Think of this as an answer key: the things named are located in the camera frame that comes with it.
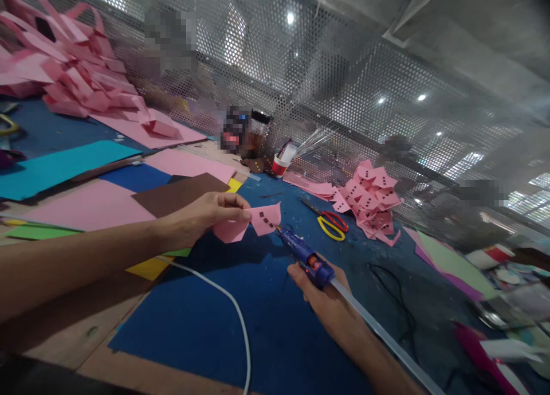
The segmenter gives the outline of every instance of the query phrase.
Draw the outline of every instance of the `scissors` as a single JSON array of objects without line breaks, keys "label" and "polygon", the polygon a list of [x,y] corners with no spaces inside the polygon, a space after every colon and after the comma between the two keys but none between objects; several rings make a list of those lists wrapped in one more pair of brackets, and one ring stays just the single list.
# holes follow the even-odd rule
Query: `scissors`
[{"label": "scissors", "polygon": [[[313,207],[313,205],[305,198],[300,198],[300,201],[318,215],[317,221],[319,222],[321,229],[323,229],[323,232],[325,232],[328,237],[330,237],[332,240],[344,241],[344,233],[347,233],[349,230],[348,225],[337,214],[332,212],[321,212],[316,207]],[[325,224],[333,229],[340,237],[336,237],[336,235],[332,234],[325,227]]]}]

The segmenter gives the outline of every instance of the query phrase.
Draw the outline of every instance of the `perforated metal mesh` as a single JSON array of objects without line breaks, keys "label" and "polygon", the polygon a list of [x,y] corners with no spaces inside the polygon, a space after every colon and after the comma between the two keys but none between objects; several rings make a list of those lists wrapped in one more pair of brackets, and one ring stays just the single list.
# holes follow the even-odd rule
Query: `perforated metal mesh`
[{"label": "perforated metal mesh", "polygon": [[[378,159],[381,139],[405,136],[412,149],[384,164],[404,182],[406,202],[396,209],[401,220],[458,245],[479,224],[500,228],[501,237],[526,226],[550,233],[548,174],[515,182],[511,212],[504,214],[499,208],[465,210],[457,198],[462,179],[502,176],[504,149],[517,152],[510,167],[518,170],[547,165],[521,143],[536,125],[532,118],[355,21],[323,7],[316,15],[313,0],[50,1],[60,11],[77,1],[98,8],[131,81],[148,104],[176,120],[212,133],[213,112],[229,104],[252,106],[274,117],[262,147],[266,154],[289,137],[302,142],[333,120],[337,134],[329,146],[296,159],[292,168],[335,184],[351,178],[360,160]],[[162,69],[159,55],[146,51],[145,16],[155,11],[195,14],[194,67]],[[82,19],[92,22],[89,14]],[[531,189],[543,190],[517,189],[529,181]]]}]

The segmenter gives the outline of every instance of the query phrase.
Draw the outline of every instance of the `purple paper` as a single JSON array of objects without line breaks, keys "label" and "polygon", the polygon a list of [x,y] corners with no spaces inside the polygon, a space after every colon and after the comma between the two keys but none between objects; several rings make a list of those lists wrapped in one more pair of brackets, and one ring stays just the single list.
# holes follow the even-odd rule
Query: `purple paper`
[{"label": "purple paper", "polygon": [[471,300],[478,301],[481,300],[483,297],[483,294],[479,292],[479,290],[474,289],[468,283],[465,283],[463,280],[459,279],[456,276],[450,275],[449,273],[443,273],[438,270],[438,268],[435,266],[435,264],[431,261],[429,256],[422,250],[420,246],[416,246],[415,253],[421,257],[423,261],[428,263],[428,265],[432,266],[435,270],[437,270],[445,279],[447,279],[449,282],[454,284],[457,288],[459,288],[462,292],[466,294]]}]

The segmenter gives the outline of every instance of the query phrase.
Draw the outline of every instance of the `yellow paper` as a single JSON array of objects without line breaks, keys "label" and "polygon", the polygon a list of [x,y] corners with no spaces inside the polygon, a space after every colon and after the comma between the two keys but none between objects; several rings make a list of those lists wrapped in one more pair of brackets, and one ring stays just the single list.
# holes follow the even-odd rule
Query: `yellow paper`
[{"label": "yellow paper", "polygon": [[12,220],[6,220],[5,223],[8,225],[8,226],[13,226],[13,227],[17,227],[17,226],[22,226],[26,223],[26,221],[24,220],[16,220],[16,219],[12,219]]},{"label": "yellow paper", "polygon": [[[174,260],[174,257],[166,257],[167,259]],[[169,263],[162,261],[161,259],[149,259],[145,262],[132,266],[126,269],[134,275],[144,277],[147,280],[153,281],[169,266]]]},{"label": "yellow paper", "polygon": [[237,190],[241,188],[242,183],[232,178],[227,185],[229,185],[229,190],[227,190],[226,193],[236,193]]}]

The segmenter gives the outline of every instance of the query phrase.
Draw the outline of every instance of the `right hand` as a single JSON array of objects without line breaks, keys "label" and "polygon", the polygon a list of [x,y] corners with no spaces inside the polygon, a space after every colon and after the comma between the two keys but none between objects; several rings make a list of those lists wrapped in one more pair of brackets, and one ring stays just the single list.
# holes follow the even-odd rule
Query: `right hand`
[{"label": "right hand", "polygon": [[[351,293],[344,271],[328,262],[336,272],[336,279]],[[304,299],[309,302],[317,317],[336,343],[352,358],[358,349],[358,343],[371,335],[359,313],[345,300],[333,285],[328,285],[323,291],[317,289],[309,280],[298,263],[287,268],[288,274],[304,293]]]}]

